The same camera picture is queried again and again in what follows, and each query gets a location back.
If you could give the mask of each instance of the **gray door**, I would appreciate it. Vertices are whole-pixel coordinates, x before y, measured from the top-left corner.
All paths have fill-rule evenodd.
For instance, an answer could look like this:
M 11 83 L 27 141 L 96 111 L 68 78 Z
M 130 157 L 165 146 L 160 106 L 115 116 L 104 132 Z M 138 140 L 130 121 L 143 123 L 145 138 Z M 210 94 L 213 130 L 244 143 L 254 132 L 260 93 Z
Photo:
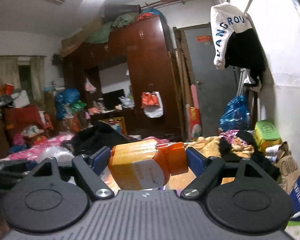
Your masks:
M 199 42 L 200 36 L 212 36 L 211 28 L 185 30 L 196 81 L 202 122 L 202 136 L 217 135 L 219 119 L 227 103 L 236 96 L 237 87 L 232 67 L 218 70 L 213 64 L 213 41 Z

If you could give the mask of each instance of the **ceiling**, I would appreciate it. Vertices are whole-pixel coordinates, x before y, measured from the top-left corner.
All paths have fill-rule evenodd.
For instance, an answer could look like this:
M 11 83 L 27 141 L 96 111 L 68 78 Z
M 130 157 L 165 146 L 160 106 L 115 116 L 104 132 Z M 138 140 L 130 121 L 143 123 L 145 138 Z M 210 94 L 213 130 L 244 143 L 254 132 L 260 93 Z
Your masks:
M 134 0 L 106 0 L 129 3 Z M 65 0 L 56 5 L 43 0 L 0 0 L 0 30 L 67 37 L 102 14 L 105 0 Z

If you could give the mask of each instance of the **white and black sweatshirt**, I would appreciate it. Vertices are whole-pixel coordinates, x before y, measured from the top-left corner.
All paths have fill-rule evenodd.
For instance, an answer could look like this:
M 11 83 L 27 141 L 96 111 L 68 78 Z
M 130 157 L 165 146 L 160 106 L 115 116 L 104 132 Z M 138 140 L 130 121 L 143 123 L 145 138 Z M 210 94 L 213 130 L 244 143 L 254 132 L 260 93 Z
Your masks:
M 248 18 L 228 2 L 212 6 L 210 17 L 216 68 L 231 65 L 250 69 L 250 76 L 258 85 L 265 64 L 260 43 Z

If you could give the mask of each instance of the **pill bottle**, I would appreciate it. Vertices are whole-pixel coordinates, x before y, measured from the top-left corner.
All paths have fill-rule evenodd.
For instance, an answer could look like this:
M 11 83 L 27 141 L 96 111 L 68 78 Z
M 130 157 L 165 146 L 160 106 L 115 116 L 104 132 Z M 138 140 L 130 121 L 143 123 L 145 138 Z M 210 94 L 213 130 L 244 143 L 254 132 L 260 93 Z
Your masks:
M 167 184 L 170 176 L 188 172 L 183 143 L 158 144 L 145 140 L 115 146 L 109 170 L 120 189 L 151 189 Z

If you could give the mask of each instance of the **ribbed gray surface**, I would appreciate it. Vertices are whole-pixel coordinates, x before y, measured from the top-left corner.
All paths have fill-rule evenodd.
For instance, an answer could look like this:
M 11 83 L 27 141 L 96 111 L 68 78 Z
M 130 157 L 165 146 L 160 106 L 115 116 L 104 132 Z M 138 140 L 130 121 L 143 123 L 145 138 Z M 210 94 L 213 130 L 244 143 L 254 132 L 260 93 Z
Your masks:
M 12 231 L 5 240 L 284 240 L 284 232 L 244 236 L 219 228 L 197 202 L 178 198 L 172 190 L 121 190 L 111 200 L 97 201 L 76 225 L 45 236 Z

